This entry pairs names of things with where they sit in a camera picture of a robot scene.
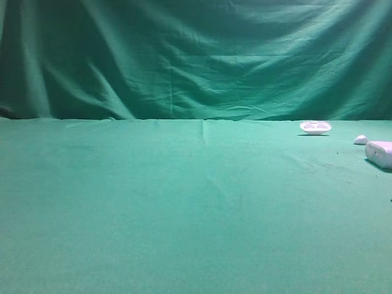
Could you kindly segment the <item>white earphone case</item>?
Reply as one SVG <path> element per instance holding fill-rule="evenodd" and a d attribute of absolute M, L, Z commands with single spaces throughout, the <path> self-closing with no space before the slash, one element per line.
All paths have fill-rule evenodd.
<path fill-rule="evenodd" d="M 366 158 L 384 169 L 391 169 L 391 146 L 390 141 L 369 141 L 365 146 Z"/>

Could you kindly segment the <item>white open case half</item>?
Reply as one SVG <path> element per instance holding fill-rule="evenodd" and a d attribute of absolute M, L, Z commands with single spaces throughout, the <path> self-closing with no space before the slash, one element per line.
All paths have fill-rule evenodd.
<path fill-rule="evenodd" d="M 329 132 L 332 127 L 326 121 L 304 121 L 300 123 L 300 129 L 308 135 L 322 135 Z"/>

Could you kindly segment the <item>green backdrop cloth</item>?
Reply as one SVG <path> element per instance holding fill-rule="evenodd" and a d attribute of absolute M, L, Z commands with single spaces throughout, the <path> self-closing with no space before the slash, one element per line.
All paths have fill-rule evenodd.
<path fill-rule="evenodd" d="M 2 1 L 13 119 L 391 118 L 390 1 Z"/>

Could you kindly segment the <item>green table cloth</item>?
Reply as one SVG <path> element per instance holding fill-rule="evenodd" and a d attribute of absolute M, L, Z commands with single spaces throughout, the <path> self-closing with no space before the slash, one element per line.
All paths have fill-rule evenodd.
<path fill-rule="evenodd" d="M 390 121 L 1 121 L 2 293 L 390 293 Z"/>

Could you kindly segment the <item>small white earbud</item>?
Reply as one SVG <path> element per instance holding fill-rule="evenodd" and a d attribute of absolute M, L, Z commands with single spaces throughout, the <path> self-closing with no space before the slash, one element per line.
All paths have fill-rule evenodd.
<path fill-rule="evenodd" d="M 368 143 L 368 138 L 365 135 L 359 135 L 354 139 L 354 145 L 366 145 Z"/>

